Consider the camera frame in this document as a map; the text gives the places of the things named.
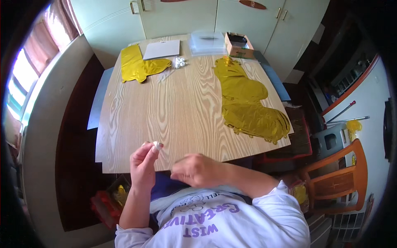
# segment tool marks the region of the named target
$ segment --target metal rod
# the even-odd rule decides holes
[[[343,114],[346,110],[348,110],[351,106],[353,106],[354,104],[356,104],[356,101],[353,101],[352,103],[349,104],[349,106],[347,106],[344,110],[342,110],[339,114],[335,115],[332,119],[330,119],[329,121],[327,121],[327,123],[330,123],[330,121],[334,120],[336,117],[340,116],[341,114]]]
[[[327,124],[340,123],[340,122],[353,121],[353,120],[365,120],[365,119],[369,119],[369,118],[370,118],[369,116],[364,116],[364,117],[353,118],[353,119],[347,119],[347,120],[330,121],[330,122],[327,122]]]

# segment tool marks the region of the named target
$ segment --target gold foil balloon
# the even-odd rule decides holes
[[[235,133],[258,136],[277,144],[290,130],[288,118],[279,110],[264,107],[266,87],[247,77],[237,61],[223,57],[215,61],[215,75],[221,82],[222,116]]]
[[[121,50],[121,77],[125,81],[145,81],[149,75],[157,74],[171,66],[171,60],[143,60],[138,45]]]

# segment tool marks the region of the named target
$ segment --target hand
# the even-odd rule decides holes
[[[226,182],[228,164],[215,161],[202,154],[186,154],[171,169],[171,179],[195,188],[212,188]]]
[[[156,182],[154,162],[159,151],[153,143],[145,142],[129,157],[131,189],[150,192]]]

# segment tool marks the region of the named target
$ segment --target chair backrest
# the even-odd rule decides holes
[[[350,152],[355,153],[357,160],[355,165],[313,179],[310,178],[310,171],[338,161]],[[364,205],[368,172],[367,161],[359,139],[355,139],[349,146],[339,152],[300,169],[299,176],[302,180],[306,181],[310,201],[309,211],[311,212],[329,214],[343,213],[353,210],[361,210]],[[334,199],[355,191],[358,192],[358,200],[355,205],[348,205],[339,208],[314,209],[315,200]]]

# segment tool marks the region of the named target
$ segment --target wall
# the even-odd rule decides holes
[[[53,59],[37,82],[39,92],[35,88],[32,94],[37,99],[25,136],[23,185],[33,228],[46,247],[92,247],[114,236],[102,224],[64,232],[56,199],[55,155],[61,121],[72,90],[92,56],[86,38],[76,38]]]
[[[372,71],[363,82],[335,108],[324,115],[325,121],[330,120],[340,111],[346,108],[352,101],[356,104],[341,114],[337,120],[351,119],[369,115],[370,118],[361,120],[362,130],[357,131],[367,160],[368,185],[366,200],[371,193],[374,194],[374,205],[371,215],[367,220],[370,222],[373,214],[383,196],[387,176],[389,173],[389,162],[385,159],[383,145],[383,118],[385,101],[390,97],[386,70],[382,59],[378,59]]]

